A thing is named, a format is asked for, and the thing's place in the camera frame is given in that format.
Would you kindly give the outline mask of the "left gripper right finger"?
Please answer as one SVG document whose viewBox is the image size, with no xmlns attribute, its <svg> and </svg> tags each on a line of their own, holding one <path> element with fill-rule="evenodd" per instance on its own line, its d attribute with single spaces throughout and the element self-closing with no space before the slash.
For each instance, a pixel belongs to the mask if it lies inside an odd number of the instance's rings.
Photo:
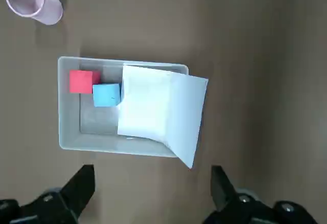
<svg viewBox="0 0 327 224">
<path fill-rule="evenodd" d="M 204 223 L 317 223 L 301 205 L 277 201 L 265 205 L 246 191 L 237 191 L 223 168 L 211 167 L 211 196 L 216 209 Z"/>
</svg>

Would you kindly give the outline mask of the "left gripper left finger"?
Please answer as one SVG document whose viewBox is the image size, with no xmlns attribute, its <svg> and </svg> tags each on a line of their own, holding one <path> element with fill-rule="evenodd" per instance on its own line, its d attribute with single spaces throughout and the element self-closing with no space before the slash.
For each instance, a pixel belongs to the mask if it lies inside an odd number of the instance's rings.
<svg viewBox="0 0 327 224">
<path fill-rule="evenodd" d="M 95 188 L 94 166 L 85 164 L 62 188 L 47 190 L 26 205 L 1 200 L 1 223 L 78 223 Z"/>
</svg>

